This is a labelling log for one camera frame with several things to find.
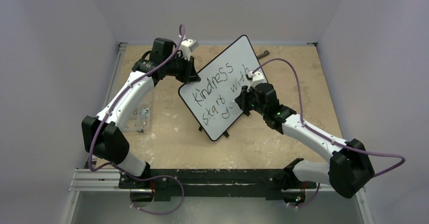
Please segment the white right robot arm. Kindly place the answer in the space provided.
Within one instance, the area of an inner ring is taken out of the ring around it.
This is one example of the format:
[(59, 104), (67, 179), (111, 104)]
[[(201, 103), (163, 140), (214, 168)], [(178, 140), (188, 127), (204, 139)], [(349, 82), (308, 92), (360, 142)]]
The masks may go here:
[(326, 161), (294, 160), (284, 168), (285, 189), (314, 182), (330, 185), (342, 197), (350, 199), (375, 177), (362, 142), (331, 136), (303, 120), (296, 111), (279, 102), (271, 84), (243, 86), (235, 103), (246, 115), (251, 111), (259, 113), (269, 128), (301, 142)]

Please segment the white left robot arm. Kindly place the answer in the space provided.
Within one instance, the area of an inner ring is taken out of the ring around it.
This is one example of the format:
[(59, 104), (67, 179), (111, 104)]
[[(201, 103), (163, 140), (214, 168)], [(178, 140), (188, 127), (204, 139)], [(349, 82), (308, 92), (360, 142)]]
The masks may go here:
[(88, 161), (94, 156), (106, 160), (131, 178), (138, 188), (145, 188), (155, 180), (150, 164), (130, 150), (123, 134), (129, 117), (143, 98), (152, 92), (159, 81), (172, 76), (179, 82), (199, 82), (192, 52), (198, 41), (180, 36), (179, 43), (170, 39), (156, 38), (152, 49), (134, 63), (132, 71), (120, 91), (96, 116), (86, 116), (81, 123), (84, 148)]

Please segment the white whiteboard black frame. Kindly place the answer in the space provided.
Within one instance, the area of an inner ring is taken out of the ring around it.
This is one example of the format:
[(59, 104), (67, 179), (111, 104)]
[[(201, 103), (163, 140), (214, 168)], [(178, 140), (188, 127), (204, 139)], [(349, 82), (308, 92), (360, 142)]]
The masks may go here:
[(259, 65), (248, 36), (242, 35), (198, 71), (200, 82), (179, 87), (180, 98), (211, 141), (217, 141), (242, 115), (231, 101), (250, 85), (246, 75)]

